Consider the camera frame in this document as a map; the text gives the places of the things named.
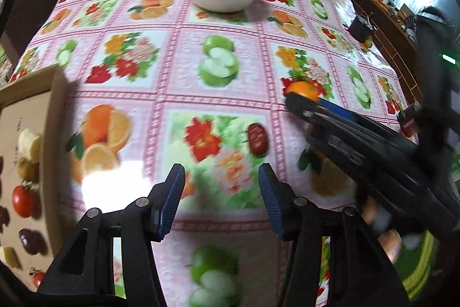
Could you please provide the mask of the right hand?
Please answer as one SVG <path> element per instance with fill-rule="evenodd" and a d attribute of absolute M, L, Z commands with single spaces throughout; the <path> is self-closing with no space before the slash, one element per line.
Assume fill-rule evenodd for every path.
<path fill-rule="evenodd" d="M 368 196 L 363 204 L 362 217 L 377 236 L 389 260 L 395 264 L 401 251 L 402 238 L 391 228 L 391 214 L 374 198 Z"/>

